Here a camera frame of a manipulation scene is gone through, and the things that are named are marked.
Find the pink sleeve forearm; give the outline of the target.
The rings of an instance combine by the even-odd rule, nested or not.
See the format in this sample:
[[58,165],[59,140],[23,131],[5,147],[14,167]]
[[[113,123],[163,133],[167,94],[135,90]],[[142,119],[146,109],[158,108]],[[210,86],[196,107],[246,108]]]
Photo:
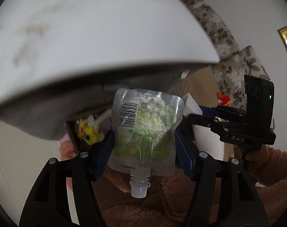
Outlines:
[[255,171],[251,171],[256,180],[264,186],[272,186],[287,178],[287,152],[269,148],[268,161]]

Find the person's right hand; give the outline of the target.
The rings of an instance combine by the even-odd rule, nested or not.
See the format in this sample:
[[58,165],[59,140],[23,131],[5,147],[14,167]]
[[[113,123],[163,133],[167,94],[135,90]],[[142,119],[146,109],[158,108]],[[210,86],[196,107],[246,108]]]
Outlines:
[[234,145],[234,156],[244,168],[255,171],[268,161],[270,153],[266,145],[262,145],[261,149],[255,152],[248,152],[245,147]]

